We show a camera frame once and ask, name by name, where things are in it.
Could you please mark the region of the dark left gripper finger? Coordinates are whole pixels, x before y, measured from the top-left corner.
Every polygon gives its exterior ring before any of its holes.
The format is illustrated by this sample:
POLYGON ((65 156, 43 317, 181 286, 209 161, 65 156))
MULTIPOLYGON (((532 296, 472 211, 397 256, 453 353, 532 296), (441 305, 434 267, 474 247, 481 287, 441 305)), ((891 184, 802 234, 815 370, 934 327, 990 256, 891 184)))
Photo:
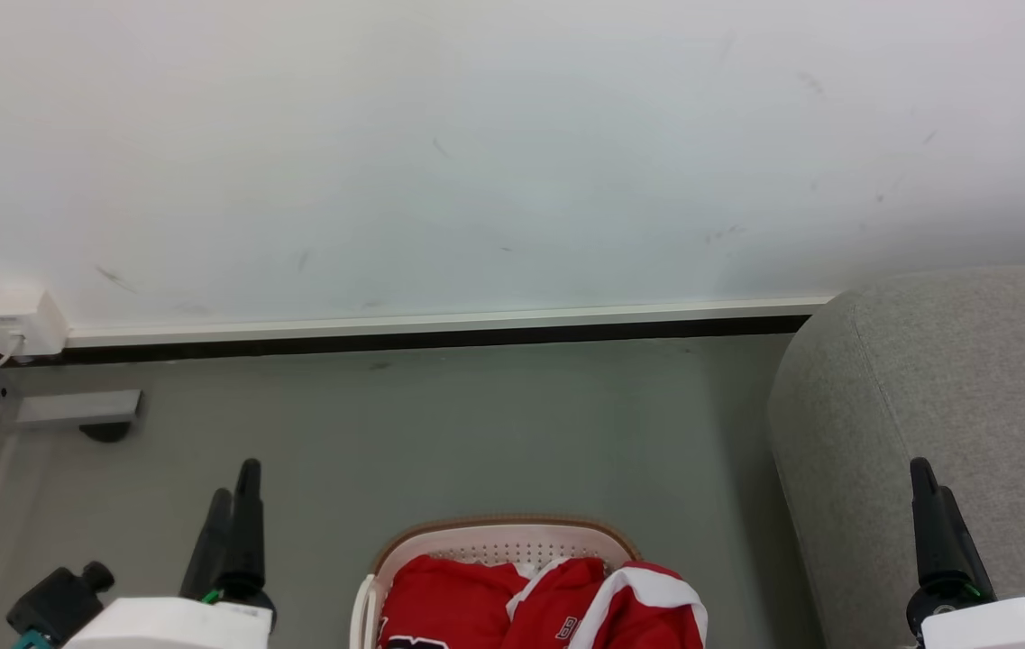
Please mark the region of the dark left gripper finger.
POLYGON ((232 510, 232 493, 216 489, 179 584, 183 599, 202 600, 215 586, 225 558, 232 510))
POLYGON ((233 493, 231 529, 221 563, 221 592, 231 603, 268 609, 277 615, 276 604, 265 592, 266 555, 261 462, 244 461, 233 493))

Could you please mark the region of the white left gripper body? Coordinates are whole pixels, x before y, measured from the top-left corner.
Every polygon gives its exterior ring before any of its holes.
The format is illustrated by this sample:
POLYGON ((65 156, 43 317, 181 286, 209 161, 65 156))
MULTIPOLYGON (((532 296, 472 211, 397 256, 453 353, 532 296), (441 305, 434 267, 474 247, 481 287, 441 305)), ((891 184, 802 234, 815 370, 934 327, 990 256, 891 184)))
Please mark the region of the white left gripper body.
POLYGON ((274 612, 248 604, 117 599, 68 648, 268 648, 274 612))

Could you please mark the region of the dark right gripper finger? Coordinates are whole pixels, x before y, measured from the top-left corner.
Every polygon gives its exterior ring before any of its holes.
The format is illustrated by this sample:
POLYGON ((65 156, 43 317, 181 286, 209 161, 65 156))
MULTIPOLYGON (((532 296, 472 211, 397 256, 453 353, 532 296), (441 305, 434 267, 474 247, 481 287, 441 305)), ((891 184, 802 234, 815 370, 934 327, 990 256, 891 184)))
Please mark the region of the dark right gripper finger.
POLYGON ((919 587, 905 607, 905 619, 921 644, 921 625, 928 617, 971 604, 973 575, 954 522, 956 505, 949 501, 948 488, 940 486, 924 457, 911 460, 911 487, 919 587))
POLYGON ((973 536, 970 534, 963 515, 956 502, 956 497, 948 486, 942 486, 942 494, 946 501, 950 525, 953 526, 953 533, 958 547, 963 554, 966 563, 966 575, 968 575, 970 591, 973 592, 974 599, 985 601, 997 600, 997 595, 992 587, 989 572, 984 567, 981 555, 979 555, 973 536))

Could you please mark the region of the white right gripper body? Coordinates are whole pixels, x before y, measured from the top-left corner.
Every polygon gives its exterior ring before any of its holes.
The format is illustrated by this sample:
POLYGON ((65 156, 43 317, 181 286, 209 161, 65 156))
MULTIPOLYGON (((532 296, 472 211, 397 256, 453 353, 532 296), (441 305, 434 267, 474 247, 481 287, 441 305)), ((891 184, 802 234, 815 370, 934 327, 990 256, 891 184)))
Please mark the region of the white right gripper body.
POLYGON ((1025 597, 927 617, 924 648, 1025 648, 1025 597))

